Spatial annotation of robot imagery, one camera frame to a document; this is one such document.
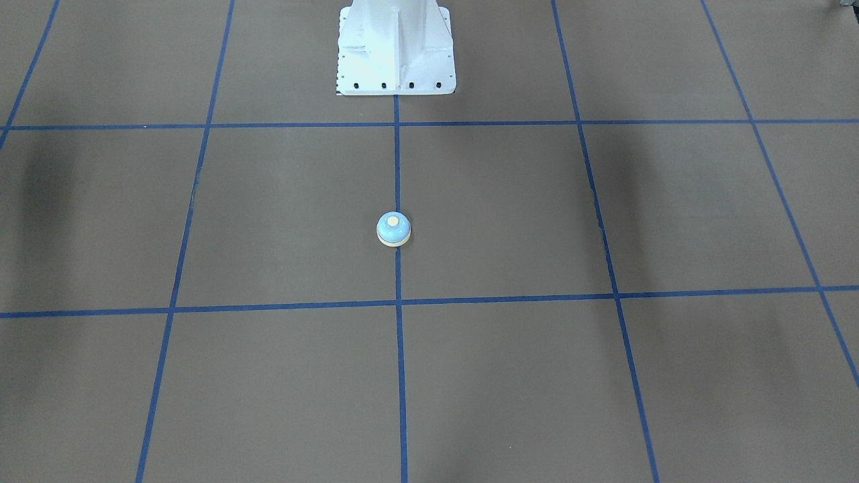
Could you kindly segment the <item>blue call bell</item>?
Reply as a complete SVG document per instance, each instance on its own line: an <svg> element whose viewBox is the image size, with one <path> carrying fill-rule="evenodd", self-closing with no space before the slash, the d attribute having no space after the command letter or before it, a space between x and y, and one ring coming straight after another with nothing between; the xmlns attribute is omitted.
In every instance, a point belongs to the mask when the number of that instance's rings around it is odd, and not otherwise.
<svg viewBox="0 0 859 483"><path fill-rule="evenodd" d="M410 241L411 223L401 212L390 211L380 216L375 225L375 233L381 244L398 248Z"/></svg>

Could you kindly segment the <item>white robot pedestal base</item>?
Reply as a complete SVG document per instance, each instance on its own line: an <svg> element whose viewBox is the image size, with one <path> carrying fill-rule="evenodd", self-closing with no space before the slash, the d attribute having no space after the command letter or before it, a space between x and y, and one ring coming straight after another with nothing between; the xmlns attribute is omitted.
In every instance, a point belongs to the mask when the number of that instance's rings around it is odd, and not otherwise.
<svg viewBox="0 0 859 483"><path fill-rule="evenodd" d="M353 1L338 15L336 94L451 95L453 25L436 1Z"/></svg>

